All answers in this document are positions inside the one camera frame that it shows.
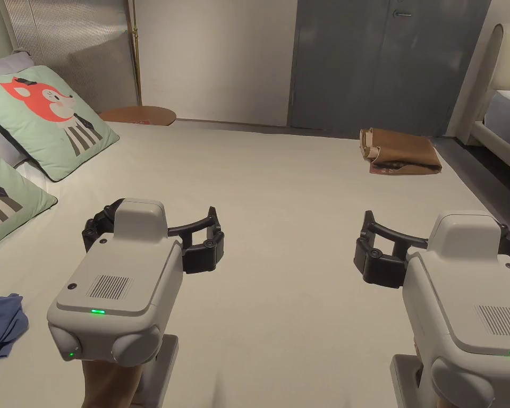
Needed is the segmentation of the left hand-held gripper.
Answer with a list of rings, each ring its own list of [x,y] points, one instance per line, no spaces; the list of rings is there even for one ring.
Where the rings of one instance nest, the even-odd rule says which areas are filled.
[[[202,230],[206,239],[193,244]],[[213,206],[206,218],[168,229],[161,202],[106,205],[84,225],[87,254],[47,312],[61,358],[142,366],[133,405],[161,407],[179,350],[165,330],[183,272],[215,270],[224,237]]]

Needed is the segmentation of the person's left hand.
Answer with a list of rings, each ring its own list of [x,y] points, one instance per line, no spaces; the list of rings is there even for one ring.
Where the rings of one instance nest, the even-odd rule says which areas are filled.
[[[105,361],[82,361],[82,407],[130,407],[143,366],[123,367]]]

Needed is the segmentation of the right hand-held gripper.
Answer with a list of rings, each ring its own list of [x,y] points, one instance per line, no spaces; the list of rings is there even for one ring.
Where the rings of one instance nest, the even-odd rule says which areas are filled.
[[[374,246],[376,236],[393,242],[392,254]],[[425,250],[407,256],[409,248]],[[455,407],[510,407],[506,224],[498,225],[483,211],[442,212],[428,240],[378,224],[367,210],[355,243],[354,265],[368,284],[403,286],[419,355],[392,358],[398,407],[419,407],[422,361],[432,365],[437,401]]]

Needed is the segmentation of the person's right hand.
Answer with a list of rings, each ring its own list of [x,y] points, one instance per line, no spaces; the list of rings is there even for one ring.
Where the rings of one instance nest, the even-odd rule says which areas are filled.
[[[419,407],[437,407],[438,398],[433,388],[431,363],[421,362],[422,368],[418,386]]]

